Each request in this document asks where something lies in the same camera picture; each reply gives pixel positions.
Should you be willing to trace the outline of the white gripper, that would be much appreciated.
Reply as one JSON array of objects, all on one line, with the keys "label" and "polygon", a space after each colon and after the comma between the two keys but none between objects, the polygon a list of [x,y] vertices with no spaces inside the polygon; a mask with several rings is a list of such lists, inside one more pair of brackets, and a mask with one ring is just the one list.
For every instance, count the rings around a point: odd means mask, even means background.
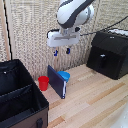
[{"label": "white gripper", "polygon": [[71,53],[71,45],[77,44],[79,42],[80,34],[78,32],[74,32],[71,34],[62,35],[59,29],[50,30],[47,33],[47,45],[49,47],[54,47],[54,56],[58,55],[58,47],[70,45],[66,49],[66,54]]}]

